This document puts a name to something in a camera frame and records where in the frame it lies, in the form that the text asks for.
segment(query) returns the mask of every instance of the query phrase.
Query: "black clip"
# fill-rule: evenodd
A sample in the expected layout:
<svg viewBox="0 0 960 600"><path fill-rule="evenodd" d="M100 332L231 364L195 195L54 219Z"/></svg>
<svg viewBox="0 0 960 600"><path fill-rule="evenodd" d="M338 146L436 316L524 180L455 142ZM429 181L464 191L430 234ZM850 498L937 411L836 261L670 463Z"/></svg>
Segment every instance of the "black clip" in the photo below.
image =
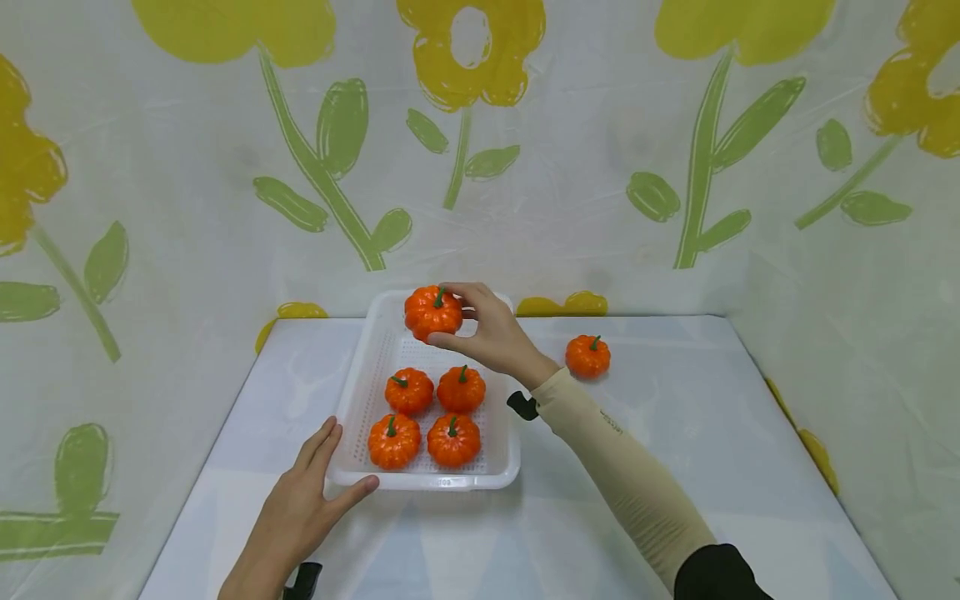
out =
<svg viewBox="0 0 960 600"><path fill-rule="evenodd" d="M310 600L317 590L317 578L324 569L322 564L300 563L297 579L292 588L283 589L283 600Z"/></svg>
<svg viewBox="0 0 960 600"><path fill-rule="evenodd" d="M520 391L510 394L507 398L507 406L514 409L514 412L523 420L534 420L540 416L537 412L537 401L533 398L527 399Z"/></svg>

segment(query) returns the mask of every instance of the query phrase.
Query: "white table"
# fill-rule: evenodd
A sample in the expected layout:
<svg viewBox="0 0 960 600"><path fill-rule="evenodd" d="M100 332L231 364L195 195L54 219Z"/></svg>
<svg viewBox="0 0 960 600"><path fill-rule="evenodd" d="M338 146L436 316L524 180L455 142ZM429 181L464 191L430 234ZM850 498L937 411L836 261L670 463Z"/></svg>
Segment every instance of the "white table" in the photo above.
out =
<svg viewBox="0 0 960 600"><path fill-rule="evenodd" d="M726 320L522 321L557 358L573 336L603 335L613 361L590 386L597 401L670 468L773 597L895 600ZM141 600L216 597L276 478L334 412L362 324L276 324ZM541 420L516 425L512 486L375 493L314 555L324 565L315 598L668 597L573 454Z"/></svg>

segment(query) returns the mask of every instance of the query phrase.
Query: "orange pumpkin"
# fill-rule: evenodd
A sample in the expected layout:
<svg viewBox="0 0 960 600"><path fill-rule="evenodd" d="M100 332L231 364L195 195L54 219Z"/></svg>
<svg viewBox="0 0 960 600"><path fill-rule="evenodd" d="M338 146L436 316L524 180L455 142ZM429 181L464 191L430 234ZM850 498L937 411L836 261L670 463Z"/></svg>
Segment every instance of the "orange pumpkin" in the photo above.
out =
<svg viewBox="0 0 960 600"><path fill-rule="evenodd" d="M487 384L483 377L467 365L445 372L437 386L437 400L448 413L472 413L486 394Z"/></svg>
<svg viewBox="0 0 960 600"><path fill-rule="evenodd" d="M436 285L418 288L403 303L403 312L404 323L421 342L434 331L456 333L464 324L463 305Z"/></svg>
<svg viewBox="0 0 960 600"><path fill-rule="evenodd" d="M404 468L420 452L420 426L403 415L387 415L370 428L367 449L383 470Z"/></svg>
<svg viewBox="0 0 960 600"><path fill-rule="evenodd" d="M462 467L479 454L480 445L480 428L466 415L443 415L426 434L427 452L441 467Z"/></svg>
<svg viewBox="0 0 960 600"><path fill-rule="evenodd" d="M433 401L433 381L418 369L401 369L387 379L383 397L398 413L415 415Z"/></svg>
<svg viewBox="0 0 960 600"><path fill-rule="evenodd" d="M610 348L599 335L577 336L566 345L566 366L581 379L596 379L610 368Z"/></svg>

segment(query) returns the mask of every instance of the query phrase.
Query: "hand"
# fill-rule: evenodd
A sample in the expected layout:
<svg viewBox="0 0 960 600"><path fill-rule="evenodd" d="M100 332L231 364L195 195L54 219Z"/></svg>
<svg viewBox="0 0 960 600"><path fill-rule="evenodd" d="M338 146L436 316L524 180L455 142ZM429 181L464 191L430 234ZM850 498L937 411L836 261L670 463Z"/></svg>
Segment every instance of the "hand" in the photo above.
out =
<svg viewBox="0 0 960 600"><path fill-rule="evenodd" d="M324 541L333 526L380 485L365 477L332 500L324 498L324 476L344 433L330 417L300 448L297 461L280 475L263 503L250 538L224 581L220 600L276 600L297 566Z"/></svg>
<svg viewBox="0 0 960 600"><path fill-rule="evenodd" d="M446 291L463 299L464 319L476 319L472 336L431 333L427 344L460 352L491 371L513 377L528 390L535 390L560 367L537 350L520 328L514 313L483 283L441 283Z"/></svg>

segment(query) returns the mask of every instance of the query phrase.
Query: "white plastic basket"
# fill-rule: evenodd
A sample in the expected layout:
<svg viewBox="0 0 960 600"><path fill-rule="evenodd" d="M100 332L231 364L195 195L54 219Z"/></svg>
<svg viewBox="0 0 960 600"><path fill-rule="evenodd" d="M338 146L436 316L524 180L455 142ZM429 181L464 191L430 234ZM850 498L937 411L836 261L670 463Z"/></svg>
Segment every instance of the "white plastic basket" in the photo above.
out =
<svg viewBox="0 0 960 600"><path fill-rule="evenodd" d="M413 290L384 292L373 299L340 396L337 421L344 426L344 435L330 461L327 478L337 485L349 486L375 473L380 478L381 490L505 488L520 471L520 441L507 406L507 398L519 389L519 384L461 354L414 339L403 323L403 303L412 293ZM500 294L497 297L511 305L508 298ZM458 335L472 335L475 330L476 321L466 320ZM430 408L416 416L422 435L417 458L400 471L383 471L371 463L367 450L370 429L392 412L383 397L387 379L400 369L413 367L426 372L437 386L441 375L464 364L478 370L487 382L486 399L470 415L480 428L483 443L477 457L458 469L443 468L433 462L426 451L426 434L445 412L434 395Z"/></svg>

